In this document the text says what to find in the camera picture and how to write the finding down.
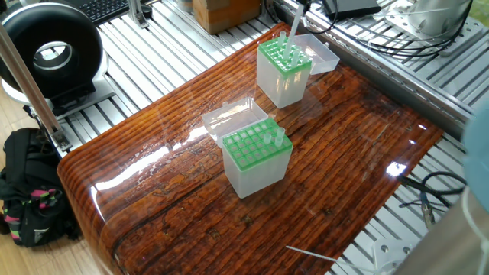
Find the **cardboard box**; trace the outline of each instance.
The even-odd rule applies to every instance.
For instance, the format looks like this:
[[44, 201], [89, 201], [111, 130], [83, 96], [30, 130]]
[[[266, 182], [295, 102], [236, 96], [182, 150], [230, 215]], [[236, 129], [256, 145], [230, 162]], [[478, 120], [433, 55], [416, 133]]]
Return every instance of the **cardboard box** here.
[[210, 34], [234, 27], [260, 14], [261, 0], [193, 0], [199, 24]]

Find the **keyboard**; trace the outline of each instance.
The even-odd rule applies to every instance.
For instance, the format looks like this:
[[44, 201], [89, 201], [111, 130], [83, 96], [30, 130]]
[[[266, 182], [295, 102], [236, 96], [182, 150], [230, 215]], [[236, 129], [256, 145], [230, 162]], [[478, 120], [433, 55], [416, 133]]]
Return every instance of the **keyboard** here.
[[129, 11], [127, 0], [88, 0], [88, 1], [69, 1], [75, 4], [83, 11], [95, 25], [105, 23], [119, 15]]

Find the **metal pole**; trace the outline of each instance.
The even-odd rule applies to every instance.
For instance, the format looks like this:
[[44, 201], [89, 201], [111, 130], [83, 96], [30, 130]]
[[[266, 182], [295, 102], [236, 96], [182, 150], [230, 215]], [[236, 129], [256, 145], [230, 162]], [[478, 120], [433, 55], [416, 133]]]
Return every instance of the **metal pole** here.
[[[468, 210], [477, 227], [489, 236], [489, 214], [472, 193], [468, 194]], [[481, 257], [481, 239], [468, 225], [460, 199], [393, 275], [473, 275]]]
[[143, 10], [141, 8], [140, 0], [128, 0], [129, 4], [129, 17], [134, 21], [140, 28], [147, 28], [149, 24], [146, 22]]
[[54, 141], [62, 150], [70, 148], [71, 145], [66, 139], [60, 123], [58, 123], [53, 112], [49, 109], [43, 94], [40, 92], [29, 69], [25, 66], [21, 55], [18, 53], [2, 24], [0, 24], [0, 56], [17, 84], [21, 87], [22, 92], [32, 104], [42, 124], [46, 127], [48, 134], [53, 137]]

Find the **wooden table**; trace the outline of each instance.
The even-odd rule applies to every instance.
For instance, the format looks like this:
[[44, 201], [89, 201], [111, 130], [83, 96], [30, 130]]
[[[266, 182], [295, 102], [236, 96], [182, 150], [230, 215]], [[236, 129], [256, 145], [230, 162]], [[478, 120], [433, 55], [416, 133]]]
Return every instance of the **wooden table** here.
[[[325, 273], [442, 131], [340, 63], [283, 109], [256, 85], [254, 43], [63, 158], [92, 251], [120, 274]], [[239, 199], [201, 114], [246, 96], [293, 142], [283, 180]]]

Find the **metal plate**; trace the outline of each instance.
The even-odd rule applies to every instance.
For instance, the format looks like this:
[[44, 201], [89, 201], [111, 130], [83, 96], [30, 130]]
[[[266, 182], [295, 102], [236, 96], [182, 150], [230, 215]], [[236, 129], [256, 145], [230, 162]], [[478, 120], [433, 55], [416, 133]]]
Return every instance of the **metal plate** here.
[[376, 240], [373, 246], [375, 269], [391, 273], [415, 248], [416, 242], [390, 239]]
[[[428, 154], [414, 168], [409, 177], [414, 180], [421, 180], [428, 173], [440, 170], [451, 171], [463, 176], [461, 159], [464, 155], [461, 145], [445, 134], [429, 150]], [[450, 179], [437, 177], [432, 178], [427, 185], [433, 189], [455, 189], [461, 186], [460, 183]], [[386, 240], [387, 242], [392, 242], [393, 240], [400, 240], [414, 246], [427, 233], [421, 208], [415, 205], [399, 208], [399, 204], [418, 199], [418, 196], [419, 193], [414, 189], [400, 186], [340, 258], [360, 267], [376, 269], [374, 254], [374, 243], [376, 241], [385, 242]], [[432, 196], [429, 199], [436, 202], [436, 199]], [[458, 196], [447, 196], [447, 199], [454, 203]], [[444, 213], [434, 211], [434, 215], [436, 221], [438, 221]], [[352, 267], [345, 267], [341, 264], [333, 265], [332, 269], [326, 274], [368, 275], [368, 273]]]
[[[422, 42], [422, 44], [433, 45], [433, 44], [443, 42], [447, 38], [450, 38], [454, 33], [453, 31], [452, 33], [444, 35], [443, 37], [432, 38], [432, 36], [424, 34], [420, 32], [418, 29], [416, 29], [414, 26], [412, 26], [408, 21], [407, 15], [402, 15], [409, 11], [409, 8], [411, 7], [411, 5], [413, 5], [411, 2], [405, 0], [397, 0], [397, 2], [394, 5], [396, 5], [396, 7], [392, 8], [388, 13], [386, 13], [385, 16], [386, 23], [393, 26], [398, 31], [410, 35], [411, 37], [413, 37], [414, 40], [415, 39], [428, 40]], [[440, 55], [444, 57], [448, 57], [451, 54], [459, 53], [463, 50], [466, 50], [474, 43], [474, 40], [476, 40], [480, 36], [481, 32], [483, 31], [483, 25], [478, 24], [478, 22], [472, 18], [467, 18], [467, 21], [465, 22], [465, 26], [466, 27], [462, 28], [461, 33], [455, 40], [455, 43], [453, 43], [447, 49], [441, 51], [439, 53]]]
[[[275, 8], [282, 17], [284, 15], [290, 19], [295, 14], [297, 7], [295, 1], [275, 0], [275, 2]], [[384, 15], [395, 7], [397, 1], [378, 0], [377, 3], [382, 7], [381, 14]], [[306, 17], [312, 29], [323, 30], [330, 25], [330, 20], [325, 16], [320, 2], [312, 5]], [[390, 57], [375, 53], [339, 31], [341, 29], [362, 40], [370, 40], [384, 46], [401, 48], [424, 46], [420, 42], [408, 41], [412, 38], [389, 25], [384, 16], [368, 15], [340, 21], [335, 24], [333, 30], [321, 36], [331, 44], [332, 49], [337, 50], [337, 55], [347, 60], [354, 68], [376, 77], [376, 81], [383, 87], [393, 87], [389, 91], [392, 96], [401, 97], [402, 100], [407, 99], [409, 102], [406, 104], [412, 108], [415, 108], [415, 105], [420, 106], [415, 109], [426, 117], [438, 121], [444, 129], [460, 137], [463, 124], [471, 118], [474, 107], [480, 106], [481, 99], [489, 97], [487, 95], [489, 83], [485, 82], [487, 77], [485, 73], [489, 68], [487, 64], [482, 66], [478, 63], [478, 60], [483, 60], [481, 55], [489, 50], [487, 45], [489, 29], [475, 20], [469, 19], [469, 21], [468, 24], [481, 27], [481, 31], [474, 40], [465, 43], [464, 50], [448, 57], [440, 54], [430, 57]], [[433, 49], [418, 50], [414, 53], [425, 54], [430, 51]], [[455, 66], [459, 69], [449, 70], [450, 67]], [[457, 76], [463, 72], [469, 73], [471, 77], [457, 79]], [[438, 78], [444, 78], [447, 82], [442, 86], [441, 83], [433, 81]]]
[[149, 27], [141, 29], [127, 15], [99, 26], [108, 54], [108, 72], [96, 83], [110, 93], [82, 110], [62, 117], [62, 127], [76, 149], [145, 108], [175, 88], [224, 60], [274, 26], [253, 19], [209, 35], [192, 14], [174, 0], [153, 4]]

